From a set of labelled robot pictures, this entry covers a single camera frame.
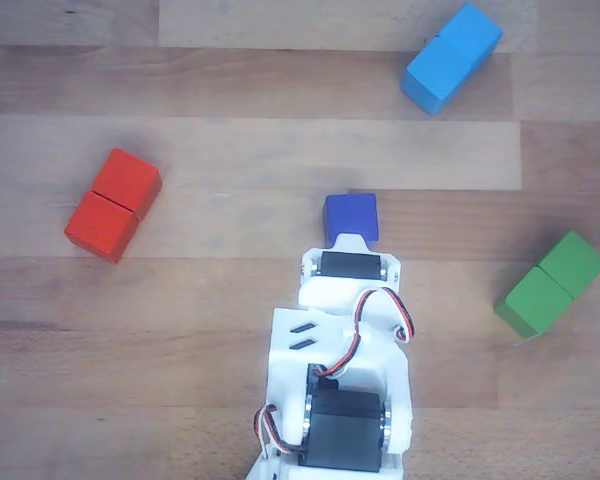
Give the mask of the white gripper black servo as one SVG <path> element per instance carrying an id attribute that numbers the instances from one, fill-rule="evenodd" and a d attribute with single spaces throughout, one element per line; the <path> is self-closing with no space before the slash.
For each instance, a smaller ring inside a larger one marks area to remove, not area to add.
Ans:
<path id="1" fill-rule="evenodd" d="M 340 233 L 330 249 L 313 248 L 301 260 L 298 304 L 329 313 L 347 313 L 366 290 L 400 290 L 401 263 L 390 255 L 371 252 L 364 237 Z"/>

